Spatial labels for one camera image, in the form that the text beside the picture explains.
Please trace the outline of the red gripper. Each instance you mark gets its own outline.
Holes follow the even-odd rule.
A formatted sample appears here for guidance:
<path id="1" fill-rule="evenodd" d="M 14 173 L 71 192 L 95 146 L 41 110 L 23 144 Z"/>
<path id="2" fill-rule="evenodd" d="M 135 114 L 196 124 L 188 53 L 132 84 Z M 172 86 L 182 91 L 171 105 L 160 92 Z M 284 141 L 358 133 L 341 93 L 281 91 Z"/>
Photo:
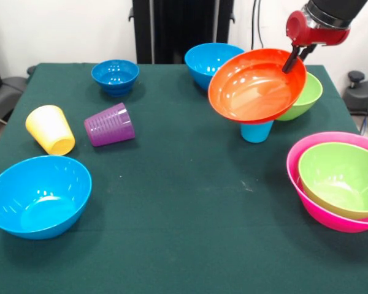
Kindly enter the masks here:
<path id="1" fill-rule="evenodd" d="M 286 23 L 286 35 L 291 39 L 293 46 L 291 54 L 282 67 L 283 73 L 290 73 L 298 56 L 304 61 L 315 50 L 316 45 L 313 44 L 338 45 L 345 41 L 349 33 L 350 28 L 330 28 L 316 22 L 307 12 L 294 11 Z"/>

